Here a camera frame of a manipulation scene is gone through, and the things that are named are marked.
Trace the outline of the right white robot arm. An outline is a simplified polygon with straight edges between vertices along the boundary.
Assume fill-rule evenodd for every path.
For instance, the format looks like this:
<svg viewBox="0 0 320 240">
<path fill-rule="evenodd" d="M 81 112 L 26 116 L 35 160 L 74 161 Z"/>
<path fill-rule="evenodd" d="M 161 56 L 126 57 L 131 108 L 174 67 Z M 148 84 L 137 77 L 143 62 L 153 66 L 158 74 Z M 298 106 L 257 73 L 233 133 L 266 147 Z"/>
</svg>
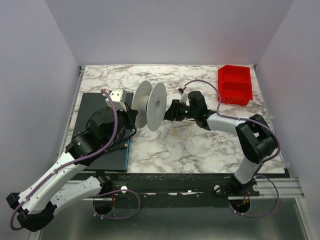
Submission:
<svg viewBox="0 0 320 240">
<path fill-rule="evenodd" d="M 235 118 L 219 116 L 216 111 L 207 107 L 200 91 L 188 94 L 189 105 L 174 99 L 165 112 L 164 119 L 182 121 L 192 119 L 197 126 L 208 131 L 221 131 L 238 137 L 244 158 L 234 173 L 234 178 L 241 185 L 249 183 L 264 158 L 270 156 L 278 147 L 276 137 L 261 115 L 250 118 Z"/>
</svg>

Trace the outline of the white cable spool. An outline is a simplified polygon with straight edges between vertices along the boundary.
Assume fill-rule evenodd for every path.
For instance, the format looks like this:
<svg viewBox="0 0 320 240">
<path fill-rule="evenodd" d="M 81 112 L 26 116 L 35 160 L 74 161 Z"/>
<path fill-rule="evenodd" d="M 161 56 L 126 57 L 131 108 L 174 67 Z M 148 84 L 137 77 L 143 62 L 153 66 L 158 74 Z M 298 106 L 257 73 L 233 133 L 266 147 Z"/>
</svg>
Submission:
<svg viewBox="0 0 320 240">
<path fill-rule="evenodd" d="M 167 91 L 162 82 L 155 86 L 149 81 L 143 81 L 136 89 L 131 108 L 137 110 L 135 126 L 138 129 L 146 125 L 149 130 L 155 132 L 164 120 L 167 107 Z"/>
</svg>

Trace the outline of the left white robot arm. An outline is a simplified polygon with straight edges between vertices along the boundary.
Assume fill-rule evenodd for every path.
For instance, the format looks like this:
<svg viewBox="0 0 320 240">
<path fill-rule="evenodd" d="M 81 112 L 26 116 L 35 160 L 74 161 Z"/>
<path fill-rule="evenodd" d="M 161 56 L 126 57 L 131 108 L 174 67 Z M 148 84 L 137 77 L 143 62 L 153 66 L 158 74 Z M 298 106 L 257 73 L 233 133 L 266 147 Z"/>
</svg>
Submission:
<svg viewBox="0 0 320 240">
<path fill-rule="evenodd" d="M 125 130 L 136 130 L 138 111 L 105 107 L 87 121 L 85 130 L 74 136 L 54 165 L 23 192 L 13 192 L 6 201 L 13 213 L 10 228 L 37 232 L 47 226 L 62 209 L 88 197 L 113 195 L 112 180 L 96 172 L 70 189 L 62 187 L 75 175 L 122 141 Z"/>
</svg>

